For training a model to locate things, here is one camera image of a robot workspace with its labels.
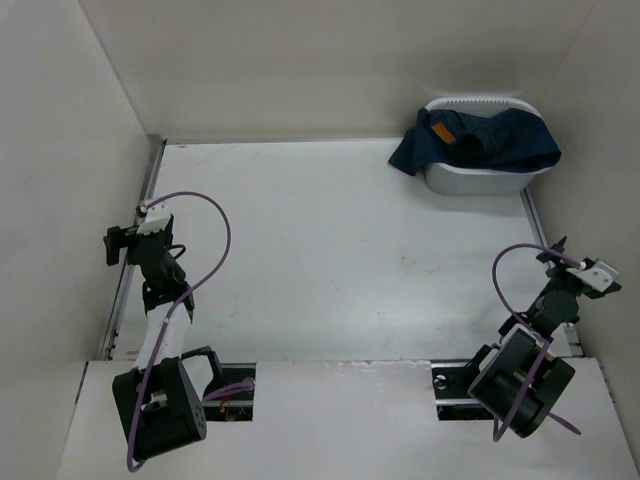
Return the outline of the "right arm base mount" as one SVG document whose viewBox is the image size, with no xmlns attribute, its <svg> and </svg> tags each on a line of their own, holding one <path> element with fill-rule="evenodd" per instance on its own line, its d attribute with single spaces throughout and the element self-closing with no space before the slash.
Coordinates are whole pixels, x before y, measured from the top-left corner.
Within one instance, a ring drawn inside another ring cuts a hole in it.
<svg viewBox="0 0 640 480">
<path fill-rule="evenodd" d="M 479 375 L 470 361 L 431 363 L 436 415 L 440 421 L 490 421 L 493 415 L 467 392 Z"/>
</svg>

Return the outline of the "dark blue denim trousers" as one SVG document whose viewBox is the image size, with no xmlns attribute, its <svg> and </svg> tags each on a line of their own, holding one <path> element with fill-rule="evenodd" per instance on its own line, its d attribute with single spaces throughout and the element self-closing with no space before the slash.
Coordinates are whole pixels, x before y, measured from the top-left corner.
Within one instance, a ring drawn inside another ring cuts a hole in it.
<svg viewBox="0 0 640 480">
<path fill-rule="evenodd" d="M 544 121 L 519 109 L 481 117 L 448 109 L 421 109 L 389 159 L 414 176 L 432 164 L 461 169 L 531 173 L 551 168 L 561 150 Z"/>
</svg>

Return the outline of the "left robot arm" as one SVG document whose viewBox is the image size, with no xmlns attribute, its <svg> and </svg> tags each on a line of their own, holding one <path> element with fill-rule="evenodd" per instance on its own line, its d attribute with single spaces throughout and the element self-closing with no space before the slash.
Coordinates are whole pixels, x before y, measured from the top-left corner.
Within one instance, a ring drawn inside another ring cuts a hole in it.
<svg viewBox="0 0 640 480">
<path fill-rule="evenodd" d="M 106 263 L 124 259 L 140 269 L 147 332 L 134 366 L 116 376 L 112 392 L 134 470 L 159 455 L 205 438 L 202 399 L 224 387 L 218 357 L 208 346 L 185 351 L 195 312 L 193 289 L 172 255 L 174 217 L 145 216 L 137 226 L 107 229 Z"/>
</svg>

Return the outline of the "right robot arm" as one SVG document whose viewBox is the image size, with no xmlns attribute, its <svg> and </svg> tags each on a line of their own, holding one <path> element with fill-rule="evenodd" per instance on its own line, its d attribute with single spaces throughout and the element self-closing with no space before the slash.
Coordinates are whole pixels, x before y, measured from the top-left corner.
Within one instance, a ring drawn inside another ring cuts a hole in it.
<svg viewBox="0 0 640 480">
<path fill-rule="evenodd" d="M 464 370 L 469 397 L 493 416 L 492 438 L 499 441 L 511 430 L 521 438 L 532 435 L 551 419 L 572 433 L 581 431 L 553 408 L 575 375 L 575 369 L 550 351 L 554 332 L 580 321 L 579 298 L 604 298 L 622 289 L 618 271 L 609 264 L 565 253 L 566 237 L 551 246 L 519 243 L 506 247 L 494 259 L 491 280 L 498 299 L 509 313 L 499 328 L 500 342 L 485 345 Z M 507 254 L 536 250 L 536 260 L 548 263 L 547 283 L 531 305 L 518 311 L 506 299 L 498 281 L 498 266 Z"/>
</svg>

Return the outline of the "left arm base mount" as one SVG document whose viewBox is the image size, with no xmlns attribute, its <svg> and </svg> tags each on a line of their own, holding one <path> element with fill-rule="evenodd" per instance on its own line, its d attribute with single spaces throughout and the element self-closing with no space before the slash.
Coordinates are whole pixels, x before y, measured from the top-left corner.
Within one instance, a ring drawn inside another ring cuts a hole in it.
<svg viewBox="0 0 640 480">
<path fill-rule="evenodd" d="M 257 365 L 255 363 L 223 364 L 222 376 L 215 378 L 206 388 L 205 394 L 235 383 L 246 378 L 256 381 Z M 206 420 L 208 422 L 246 422 L 253 419 L 254 390 L 237 391 L 230 395 L 203 400 Z"/>
</svg>

